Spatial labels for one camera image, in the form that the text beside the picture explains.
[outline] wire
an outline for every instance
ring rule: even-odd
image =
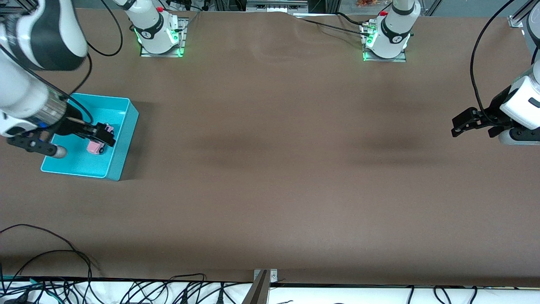
[[[315,8],[317,7],[317,5],[319,5],[319,3],[321,3],[321,1],[322,0],[319,0],[309,12],[313,12],[315,10]]]
[[[186,4],[186,3],[183,3],[183,2],[180,2],[180,1],[171,1],[171,2],[174,2],[174,3],[177,3],[177,4],[180,4],[180,5],[183,5],[184,7],[186,6],[189,6],[190,8],[194,8],[194,9],[198,9],[199,11],[205,11],[203,10],[202,8],[198,7],[198,6],[195,6],[193,4]]]
[[[2,263],[0,262],[0,280],[2,281],[2,291],[6,293],[4,284],[4,272],[2,271]]]
[[[344,29],[344,28],[338,28],[338,27],[335,27],[335,26],[333,26],[333,25],[324,24],[324,23],[320,23],[320,22],[312,21],[312,20],[307,20],[307,19],[304,19],[304,18],[303,18],[302,20],[304,20],[305,22],[309,22],[309,23],[314,23],[314,24],[322,25],[322,26],[324,26],[324,27],[329,27],[329,28],[333,28],[333,29],[336,29],[336,30],[340,30],[340,31],[351,32],[351,33],[358,34],[358,35],[362,35],[362,36],[369,35],[368,33],[357,32],[357,31],[348,30],[348,29]]]
[[[413,299],[413,293],[414,293],[414,285],[411,285],[409,298],[407,298],[407,304],[410,304],[410,301]]]
[[[229,300],[231,301],[232,304],[237,304],[232,298],[231,296],[225,291],[225,289],[223,288],[223,294],[229,298]]]
[[[34,76],[35,78],[37,78],[39,81],[43,82],[45,85],[47,85],[49,88],[53,89],[54,91],[58,92],[59,94],[63,95],[63,97],[65,99],[68,99],[68,100],[71,100],[74,104],[76,104],[83,112],[85,112],[85,114],[88,116],[88,119],[90,120],[89,124],[92,124],[94,122],[94,118],[92,117],[92,114],[90,114],[90,112],[88,112],[88,110],[80,103],[78,102],[75,98],[71,97],[70,95],[68,95],[66,92],[60,90],[57,86],[55,86],[54,84],[48,82],[47,80],[45,80],[43,77],[37,75],[34,71],[32,71],[31,69],[25,67],[15,56],[13,56],[8,50],[5,49],[5,47],[3,45],[0,44],[0,49],[4,52],[4,54],[6,54],[13,62],[17,63],[21,68],[23,68],[28,74]]]
[[[431,13],[429,13],[429,16],[433,16],[433,14],[435,13],[435,11],[438,9],[439,5],[441,5],[442,3],[442,0],[439,0],[439,2],[435,5],[435,7],[433,8],[433,10],[431,11]]]
[[[232,283],[232,284],[230,284],[230,285],[224,286],[223,289],[225,289],[225,288],[227,288],[227,287],[235,286],[235,285],[240,285],[240,284],[248,284],[248,283]],[[214,291],[212,291],[212,292],[210,292],[209,294],[205,295],[204,297],[202,297],[202,298],[200,299],[200,301],[195,302],[195,304],[200,304],[200,303],[203,302],[207,297],[209,297],[209,296],[211,296],[212,294],[218,292],[219,290],[221,290],[221,287],[218,288],[218,289],[216,289],[216,290],[214,290]]]
[[[83,80],[71,91],[71,93],[69,93],[70,96],[83,86],[83,84],[88,80],[90,74],[92,73],[92,57],[90,57],[90,53],[86,54],[86,56],[88,58],[88,72],[86,73],[86,76],[84,76]]]
[[[380,10],[380,11],[379,11],[379,14],[380,14],[382,11],[386,10],[387,8],[389,8],[390,5],[392,5],[392,1],[390,1],[390,3],[388,3],[388,5],[385,6],[382,10]]]
[[[118,32],[120,33],[120,45],[118,46],[118,49],[111,53],[111,54],[106,54],[106,53],[103,53],[101,51],[99,51],[98,49],[96,49],[89,41],[86,41],[88,43],[88,46],[94,50],[96,53],[102,55],[102,56],[106,56],[106,57],[112,57],[116,54],[118,54],[120,52],[120,50],[122,49],[122,46],[124,45],[124,34],[122,34],[122,28],[120,27],[120,23],[118,23],[118,20],[116,19],[116,16],[112,13],[111,9],[109,8],[109,6],[107,5],[107,3],[105,3],[105,1],[103,0],[100,0],[101,3],[103,3],[103,5],[105,6],[105,8],[109,11],[109,14],[111,14],[112,18],[114,19],[114,22],[116,23],[116,27],[118,28]]]
[[[198,16],[200,13],[201,13],[201,11],[197,11],[197,12],[195,13],[195,16],[193,16],[193,18],[191,18],[191,20],[189,20],[189,21],[187,22],[186,26],[183,27],[180,31],[183,31],[183,30],[187,29],[187,27],[191,24],[191,22],[193,22],[193,21],[195,20],[195,18],[197,18],[197,16]]]
[[[448,304],[452,304],[452,301],[450,301],[450,297],[448,296],[448,294],[446,293],[446,290],[444,290],[444,288],[440,287],[440,286],[435,286],[433,287],[433,294],[435,295],[435,297],[437,298],[437,300],[441,303],[441,304],[446,304],[444,303],[437,295],[437,288],[440,288],[442,289],[442,292],[444,292],[444,295],[446,296],[446,299],[448,300]]]
[[[470,63],[470,76],[471,76],[471,83],[473,84],[472,85],[472,88],[474,89],[474,94],[475,94],[475,97],[476,97],[476,101],[478,102],[478,107],[480,108],[480,111],[482,112],[482,114],[486,117],[486,119],[494,124],[494,125],[500,125],[499,123],[495,123],[491,117],[489,117],[488,115],[485,114],[485,110],[484,110],[484,106],[482,105],[482,101],[480,100],[480,94],[478,93],[478,87],[476,86],[476,81],[474,79],[474,58],[475,58],[475,55],[476,55],[476,49],[478,48],[478,44],[480,44],[480,39],[482,39],[482,36],[484,36],[484,33],[485,31],[487,30],[488,26],[493,22],[493,20],[505,9],[507,8],[508,5],[510,5],[512,2],[514,2],[515,0],[510,0],[508,2],[506,2],[506,4],[504,4],[491,18],[489,18],[488,22],[485,24],[484,28],[482,29],[482,31],[480,32],[480,34],[478,35],[478,38],[476,39],[476,43],[474,45],[474,48],[472,49],[472,54],[471,54],[471,63]]]
[[[244,8],[244,6],[242,5],[242,3],[240,2],[240,0],[234,0],[238,6],[238,9],[240,11],[245,11],[246,9]]]
[[[16,228],[16,227],[29,227],[29,228],[33,228],[33,229],[45,231],[45,232],[47,232],[47,233],[49,233],[49,234],[51,234],[51,235],[53,235],[53,236],[55,236],[55,237],[61,239],[62,241],[64,241],[64,242],[71,248],[71,250],[51,250],[51,251],[48,251],[48,252],[40,253],[40,254],[34,256],[33,258],[31,258],[28,262],[26,262],[26,263],[25,263],[25,264],[24,264],[24,265],[23,265],[16,273],[15,273],[15,276],[17,276],[17,274],[19,274],[20,272],[22,272],[23,269],[24,269],[28,264],[30,264],[33,260],[37,259],[37,258],[40,257],[40,256],[43,256],[43,255],[46,255],[46,254],[50,254],[50,253],[53,253],[53,252],[74,252],[74,253],[76,253],[76,254],[77,254],[77,255],[85,262],[85,264],[88,266],[88,272],[87,272],[88,276],[87,276],[87,278],[88,278],[88,285],[90,286],[90,281],[91,281],[91,279],[92,279],[92,266],[91,266],[92,264],[91,264],[91,261],[90,261],[90,259],[88,258],[88,256],[87,256],[85,253],[78,251],[78,250],[75,248],[75,246],[73,245],[73,243],[71,243],[68,239],[66,239],[66,238],[60,236],[59,234],[56,234],[56,233],[54,233],[54,232],[52,232],[52,231],[50,231],[50,230],[48,230],[48,229],[45,229],[45,228],[42,228],[42,227],[39,227],[39,226],[30,225],[30,224],[15,224],[15,225],[12,225],[12,226],[9,226],[9,227],[7,227],[7,228],[4,228],[4,229],[0,230],[0,234],[4,233],[4,232],[6,232],[6,231],[8,231],[8,230],[10,230],[10,229]]]
[[[30,283],[32,284],[37,284],[38,282],[34,281],[32,278],[29,279]],[[54,295],[52,292],[46,290],[45,291],[49,296],[55,298],[57,301],[58,301],[58,304],[64,304],[64,302],[57,296],[57,295]]]
[[[342,13],[342,12],[336,12],[335,14],[338,15],[338,16],[341,16],[341,17],[345,18],[348,22],[351,22],[352,24],[362,25],[362,22],[354,21],[354,20],[352,20],[351,18],[349,18],[349,16],[345,15],[345,14]]]
[[[473,286],[472,288],[474,289],[474,293],[472,294],[472,297],[469,300],[469,304],[473,304],[474,299],[476,298],[476,294],[478,294],[478,288],[476,286]]]
[[[536,62],[536,54],[538,54],[538,48],[536,48],[534,53],[532,53],[531,65],[535,64]]]

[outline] green cable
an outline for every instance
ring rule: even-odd
[[[35,281],[35,280],[32,279],[32,278],[30,278],[30,283],[32,283],[32,284],[39,284],[37,281]],[[54,293],[52,293],[52,292],[50,292],[50,291],[48,291],[48,290],[45,290],[45,292],[46,292],[49,296],[55,298],[55,299],[58,301],[59,304],[64,304],[64,302],[63,302],[56,294],[54,294]]]

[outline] metal mounting plate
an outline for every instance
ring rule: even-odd
[[[404,50],[401,51],[401,53],[399,55],[397,55],[396,57],[387,59],[387,58],[378,57],[377,55],[375,55],[373,53],[372,50],[366,48],[365,45],[362,45],[362,49],[363,49],[364,61],[407,62],[407,58],[405,57],[405,51]]]
[[[255,269],[253,272],[253,280],[257,278],[259,275],[259,272],[261,272],[264,269]],[[276,283],[278,281],[278,270],[277,269],[270,269],[270,283]]]
[[[182,31],[176,33],[178,35],[178,44],[173,46],[169,51],[163,54],[152,54],[148,52],[145,48],[141,46],[140,56],[141,57],[166,57],[166,58],[178,58],[184,56],[184,48],[186,47],[186,37],[189,18],[178,17],[178,29],[183,29]]]

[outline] black cable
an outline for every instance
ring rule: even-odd
[[[12,225],[12,226],[9,226],[7,228],[4,228],[2,230],[0,230],[0,234],[10,230],[10,229],[13,229],[13,228],[16,228],[16,227],[29,227],[29,228],[33,228],[33,229],[37,229],[37,230],[41,230],[41,231],[45,231],[59,239],[61,239],[62,241],[64,241],[70,248],[71,250],[50,250],[48,252],[44,252],[44,253],[40,253],[36,256],[34,256],[33,258],[31,258],[28,262],[26,262],[17,272],[16,274],[14,275],[17,276],[17,274],[21,273],[24,268],[26,266],[28,266],[28,264],[30,264],[33,260],[39,258],[40,256],[43,256],[43,255],[46,255],[46,254],[50,254],[50,253],[54,253],[54,252],[74,252],[76,253],[84,262],[85,264],[88,266],[88,271],[87,271],[87,279],[88,279],[88,287],[85,291],[85,295],[86,295],[86,292],[88,291],[89,289],[89,286],[90,286],[90,283],[91,283],[91,279],[92,279],[92,263],[90,261],[90,258],[83,252],[80,252],[78,251],[75,246],[73,245],[73,243],[71,243],[68,239],[48,230],[48,229],[45,229],[45,228],[42,228],[42,227],[39,227],[39,226],[34,226],[34,225],[30,225],[30,224],[15,224],[15,225]]]
[[[231,287],[231,286],[235,286],[235,285],[240,285],[240,284],[248,284],[248,283],[232,283],[232,284],[230,284],[230,285],[224,286],[223,288],[227,288],[227,287]],[[216,290],[214,290],[214,291],[212,291],[212,292],[210,292],[209,294],[207,294],[207,295],[205,295],[204,297],[202,297],[202,298],[200,299],[200,301],[195,302],[195,304],[200,304],[200,303],[203,302],[207,297],[209,297],[209,296],[211,296],[212,294],[218,292],[220,289],[221,289],[221,287],[218,288],[218,289],[216,289]]]
[[[368,36],[368,35],[369,35],[368,33],[365,33],[365,32],[358,32],[358,31],[348,30],[348,29],[344,29],[344,28],[338,28],[338,27],[335,27],[335,26],[333,26],[333,25],[324,24],[324,23],[320,23],[320,22],[312,21],[312,20],[307,20],[307,19],[304,19],[304,18],[302,18],[302,20],[304,20],[305,22],[309,22],[309,23],[314,23],[314,24],[322,25],[322,26],[324,26],[324,27],[329,27],[329,28],[333,28],[333,29],[336,29],[336,30],[341,30],[341,31],[345,31],[345,32],[355,33],[355,34],[358,34],[358,35],[363,35],[363,36]]]
[[[342,12],[336,12],[335,14],[338,15],[338,16],[341,16],[341,17],[345,18],[348,22],[351,22],[352,24],[362,25],[362,22],[354,21],[354,20],[352,20],[351,18],[349,18],[349,16],[345,15],[345,14],[342,13]]]
[[[67,290],[72,291],[71,288],[69,287],[70,284],[68,283],[68,281],[67,281],[66,279],[64,279],[63,277],[61,277],[61,276],[55,276],[55,278],[58,278],[58,279],[64,281],[64,284],[61,285],[61,286],[59,286],[59,288],[63,288],[63,289],[64,289],[63,294],[64,294],[64,296],[65,296],[65,299],[63,300],[63,302],[66,302],[66,301],[67,301],[68,304],[73,304],[73,303],[71,302],[71,300],[69,299],[69,293],[67,292]],[[60,297],[60,295],[56,292],[56,289],[53,289],[52,292],[54,292],[54,294],[55,294],[57,297]]]
[[[245,11],[246,9],[244,8],[244,6],[242,5],[242,3],[239,1],[239,0],[234,0],[237,4],[237,7],[240,11]]]
[[[433,10],[431,11],[431,13],[429,13],[429,16],[433,16],[433,14],[435,13],[435,11],[438,9],[439,5],[441,5],[442,3],[442,0],[440,0],[437,5],[435,6],[435,8],[433,8]]]
[[[225,294],[225,296],[227,298],[229,298],[229,300],[231,301],[232,304],[237,304],[236,302],[234,302],[234,300],[231,298],[231,296],[229,296],[229,294],[225,291],[224,288],[223,288],[223,294]]]
[[[106,54],[106,53],[103,53],[101,51],[99,51],[98,49],[96,49],[89,41],[86,41],[88,43],[88,46],[94,50],[96,53],[100,54],[100,55],[103,55],[103,56],[106,56],[106,57],[112,57],[116,54],[118,54],[120,52],[120,50],[122,49],[122,46],[124,45],[124,34],[122,34],[122,28],[120,27],[120,23],[118,23],[118,20],[116,19],[116,16],[112,13],[111,9],[109,8],[109,6],[107,5],[107,3],[105,3],[105,1],[103,0],[100,0],[103,5],[105,6],[105,8],[107,9],[107,11],[109,11],[109,14],[111,14],[112,18],[114,19],[114,22],[116,23],[116,27],[118,28],[118,32],[120,33],[120,46],[118,46],[118,50],[116,50],[115,52],[111,53],[111,54]]]
[[[221,282],[221,288],[219,289],[218,300],[215,302],[215,304],[224,304],[225,303],[225,302],[223,302],[223,293],[225,292],[225,290],[223,289],[224,285],[225,285],[225,283]]]
[[[195,303],[197,303],[197,302],[199,301],[199,296],[200,296],[200,294],[201,294],[201,290],[203,289],[203,287],[206,287],[206,286],[212,284],[211,282],[209,282],[209,283],[203,285],[203,283],[204,283],[204,282],[201,281],[200,284],[199,284],[199,287],[198,287],[196,290],[194,290],[191,294],[189,294],[189,295],[187,296],[187,298],[189,299],[189,298],[191,298],[195,293],[197,293],[197,299],[195,300]]]
[[[51,292],[54,293],[55,296],[58,297],[60,300],[62,300],[62,298],[60,297],[60,294],[58,294],[58,292],[56,292],[56,289],[57,289],[57,288],[53,288],[53,289],[51,290]],[[69,299],[67,299],[67,298],[64,298],[64,299],[62,300],[62,302],[64,302],[64,303],[67,302],[68,304],[73,304],[73,303],[71,302],[71,300],[69,300]]]
[[[187,298],[187,290],[188,290],[188,288],[190,287],[191,284],[192,284],[192,282],[189,282],[186,285],[186,287],[184,289],[182,289],[182,291],[178,294],[178,296],[176,298],[174,298],[174,300],[172,301],[172,304],[177,304],[178,301],[180,301],[184,297],[184,295],[186,295],[185,298]]]
[[[69,93],[70,96],[73,95],[73,93],[78,91],[83,86],[83,84],[88,80],[88,78],[90,77],[90,74],[92,73],[93,64],[92,64],[92,57],[90,57],[90,53],[86,54],[86,57],[88,58],[88,72],[86,73],[86,76],[84,76],[83,80],[71,91],[71,93]]]
[[[392,1],[390,1],[390,3],[388,3],[388,5],[385,6],[382,10],[380,10],[380,11],[379,11],[379,14],[381,13],[381,11],[384,11],[384,10],[386,10],[387,8],[389,8],[390,5],[392,5]]]
[[[159,294],[161,294],[161,293],[163,292],[163,290],[164,290],[164,287],[166,287],[167,284],[169,284],[169,283],[168,283],[168,282],[162,283],[161,285],[159,285],[156,289],[154,289],[153,291],[151,291],[151,292],[150,292],[149,294],[147,294],[147,295],[144,294],[144,291],[143,291],[144,297],[143,297],[139,302],[137,302],[137,304],[143,304],[143,302],[144,302],[145,299],[148,299],[150,302],[152,302],[152,300],[150,300],[149,296],[152,295],[154,292],[156,292],[159,288],[161,288],[161,292],[159,293]]]
[[[319,3],[321,3],[321,1],[322,1],[322,0],[317,1],[317,3],[315,3],[315,5],[313,6],[313,8],[311,8],[311,10],[310,10],[308,13],[312,13],[312,12],[315,10],[315,8],[317,7],[317,5],[319,5]]]
[[[186,4],[186,3],[180,2],[180,1],[171,1],[171,2],[180,4],[180,5],[183,5],[183,6],[189,6],[190,8],[198,9],[199,11],[205,11],[205,10],[203,10],[202,8],[200,8],[200,7],[198,7],[198,6],[195,6],[195,5],[193,5],[193,4]]]
[[[135,281],[134,281],[134,283],[137,284],[137,286],[139,286],[139,288],[141,288],[141,286],[139,285],[139,282],[135,282]],[[156,298],[154,298],[154,300],[157,299],[157,298],[159,298],[159,296],[161,295],[162,292],[163,292],[163,290],[161,290],[161,292],[157,295]],[[148,299],[148,300],[150,301],[150,304],[154,304],[154,303],[153,303],[154,300],[148,298],[149,295],[147,295],[147,294],[144,292],[144,289],[141,290],[141,293],[142,293],[143,296],[144,296],[143,301],[144,301],[144,299]]]
[[[478,294],[478,288],[476,286],[473,286],[472,288],[474,289],[474,293],[472,294],[472,297],[469,300],[469,304],[473,304],[474,299],[476,298],[476,294]]]
[[[0,281],[2,281],[2,291],[6,293],[4,285],[4,272],[2,271],[2,263],[0,262]]]
[[[94,292],[94,290],[92,289],[92,286],[90,285],[90,282],[88,282],[88,286],[86,286],[86,290],[84,292],[84,294],[80,293],[79,289],[77,289],[77,285],[76,284],[73,284],[73,289],[81,296],[81,298],[83,299],[83,303],[87,303],[87,300],[86,300],[86,294],[88,293],[88,290],[90,291],[90,293],[94,296],[94,298],[96,298],[96,300],[98,300],[98,302],[100,304],[106,304],[105,302],[103,302],[97,295],[96,293]]]
[[[538,48],[535,49],[535,51],[532,53],[532,58],[531,58],[531,65],[535,64],[535,61],[536,61],[536,54],[538,53]]]
[[[414,285],[411,285],[409,298],[407,298],[407,304],[410,304],[410,301],[413,299],[413,293],[414,293]]]
[[[134,293],[133,295],[129,296],[129,298],[127,298],[125,304],[130,303],[130,300],[131,300],[136,294],[138,294],[138,293],[141,292],[144,288],[146,288],[146,287],[148,287],[148,286],[150,286],[150,285],[152,285],[152,284],[154,284],[154,282],[150,282],[150,283],[148,283],[147,285],[145,285],[143,288],[139,288],[139,291],[137,291],[137,292]],[[125,297],[125,295],[124,295],[124,296],[122,297],[122,299],[120,300],[120,304],[122,304],[122,300],[124,299],[124,297]]]
[[[446,299],[448,300],[448,304],[452,304],[452,301],[450,301],[450,297],[448,296],[448,294],[446,293],[446,290],[444,290],[444,288],[440,287],[440,286],[435,286],[433,287],[433,294],[435,295],[435,297],[437,298],[437,300],[441,303],[441,304],[446,304],[444,303],[437,295],[437,289],[440,288],[442,289],[442,292],[444,292],[444,295],[446,296]]]
[[[15,62],[16,64],[18,64],[21,68],[23,68],[28,74],[34,76],[35,78],[37,78],[39,81],[43,82],[44,84],[46,84],[49,88],[53,89],[54,91],[58,92],[59,94],[61,94],[65,99],[69,99],[71,100],[74,104],[76,104],[83,112],[86,113],[86,115],[88,116],[90,122],[89,124],[92,124],[94,122],[94,118],[92,117],[92,114],[90,114],[90,112],[88,112],[88,110],[80,103],[78,102],[75,98],[71,97],[70,95],[68,95],[66,92],[60,90],[57,86],[55,86],[54,84],[48,82],[47,80],[45,80],[43,77],[37,75],[34,71],[32,71],[31,69],[25,67],[15,56],[13,56],[8,50],[5,49],[5,47],[3,47],[1,44],[0,44],[0,49],[4,52],[4,54],[6,54],[13,62]]]
[[[43,284],[43,288],[41,289],[41,292],[39,293],[39,296],[37,296],[36,300],[34,301],[34,304],[39,304],[39,301],[41,300],[41,297],[42,297],[44,292],[45,292],[45,284]]]
[[[478,35],[478,38],[476,39],[476,43],[474,45],[474,48],[472,49],[472,54],[471,54],[471,63],[470,63],[470,76],[471,76],[471,83],[473,84],[472,85],[472,88],[474,89],[474,94],[475,94],[475,97],[476,97],[476,101],[478,102],[478,107],[480,108],[480,111],[482,112],[482,114],[486,117],[486,119],[494,124],[494,125],[500,125],[498,123],[495,123],[491,117],[489,117],[488,115],[485,114],[485,110],[484,110],[484,106],[482,105],[482,101],[480,100],[480,94],[478,93],[478,87],[476,86],[476,81],[474,79],[474,58],[475,58],[475,55],[476,55],[476,49],[478,48],[478,44],[480,43],[480,39],[482,39],[482,36],[484,36],[484,33],[485,31],[487,30],[488,26],[493,22],[493,20],[505,9],[507,8],[508,5],[510,5],[512,2],[514,2],[515,0],[510,0],[508,2],[506,2],[506,4],[504,4],[491,18],[489,18],[488,22],[485,24],[484,28],[482,29],[482,31],[480,32],[480,34]]]

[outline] metal bracket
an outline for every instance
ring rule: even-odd
[[[517,28],[522,28],[523,27],[523,22],[520,21],[516,21],[514,19],[514,17],[512,15],[510,15],[508,17],[508,25],[511,27],[511,28],[514,28],[514,29],[517,29]]]
[[[278,278],[276,269],[256,269],[255,280],[249,288],[242,304],[268,304],[268,292],[270,291],[270,279]]]
[[[264,269],[255,269],[253,272],[253,280],[257,279],[257,276]],[[278,281],[278,270],[277,269],[268,269],[270,270],[270,283],[276,283]]]
[[[174,35],[178,35],[178,44],[173,46],[169,51],[163,54],[152,54],[141,46],[140,56],[141,57],[167,57],[167,58],[183,57],[184,48],[186,47],[186,38],[187,38],[186,26],[188,22],[189,22],[189,18],[178,17],[178,29],[180,31],[178,33],[173,34],[173,38],[175,38]]]
[[[527,0],[513,15],[508,17],[508,25],[511,28],[522,28],[523,20],[527,18],[531,10],[538,3],[538,0]]]

